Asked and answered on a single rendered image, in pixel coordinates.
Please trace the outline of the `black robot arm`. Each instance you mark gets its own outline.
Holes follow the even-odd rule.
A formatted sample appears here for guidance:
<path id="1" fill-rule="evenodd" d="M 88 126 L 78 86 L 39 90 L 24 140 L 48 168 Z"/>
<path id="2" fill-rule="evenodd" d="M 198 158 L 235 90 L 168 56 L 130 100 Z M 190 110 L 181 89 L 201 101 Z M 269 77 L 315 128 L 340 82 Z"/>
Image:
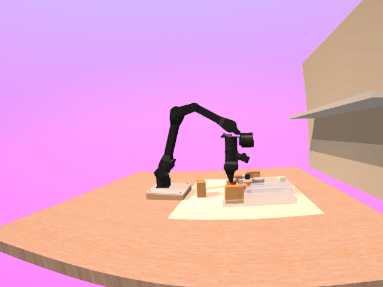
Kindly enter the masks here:
<path id="1" fill-rule="evenodd" d="M 221 138 L 224 138 L 225 148 L 237 148 L 238 138 L 241 148 L 254 148 L 253 133 L 241 133 L 240 130 L 237 129 L 237 125 L 233 120 L 221 117 L 195 102 L 180 107 L 174 106 L 169 112 L 170 127 L 166 140 L 165 151 L 162 159 L 160 160 L 158 168 L 153 172 L 154 176 L 156 177 L 156 188 L 169 188 L 171 186 L 171 177 L 168 173 L 173 169 L 173 167 L 175 167 L 176 159 L 174 159 L 173 153 L 177 140 L 178 130 L 184 119 L 184 116 L 192 112 L 197 112 L 204 117 L 216 122 L 226 132 L 233 132 L 236 135 L 240 135 L 232 136 L 232 134 L 225 134 L 225 132 L 223 132 Z M 246 153 L 236 153 L 236 161 L 241 160 L 248 164 L 249 159 L 250 157 L 247 156 Z"/>

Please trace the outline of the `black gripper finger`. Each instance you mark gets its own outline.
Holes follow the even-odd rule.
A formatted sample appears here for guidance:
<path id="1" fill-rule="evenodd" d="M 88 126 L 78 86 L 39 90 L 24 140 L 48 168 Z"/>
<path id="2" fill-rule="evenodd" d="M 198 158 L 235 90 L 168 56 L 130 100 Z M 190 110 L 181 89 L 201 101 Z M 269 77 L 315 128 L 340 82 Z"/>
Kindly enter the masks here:
<path id="1" fill-rule="evenodd" d="M 233 182 L 234 173 L 235 173 L 236 171 L 237 171 L 237 170 L 229 170 L 229 169 L 225 169 L 226 175 L 227 175 L 227 177 L 228 177 L 230 183 Z"/>

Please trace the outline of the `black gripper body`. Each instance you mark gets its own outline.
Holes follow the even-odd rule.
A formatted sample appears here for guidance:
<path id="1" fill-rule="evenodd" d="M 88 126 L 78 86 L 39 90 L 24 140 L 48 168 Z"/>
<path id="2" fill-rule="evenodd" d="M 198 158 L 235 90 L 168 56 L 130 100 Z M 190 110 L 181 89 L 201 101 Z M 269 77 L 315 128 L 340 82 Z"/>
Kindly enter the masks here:
<path id="1" fill-rule="evenodd" d="M 238 148 L 224 148 L 225 160 L 223 169 L 238 170 L 238 161 L 236 161 Z"/>

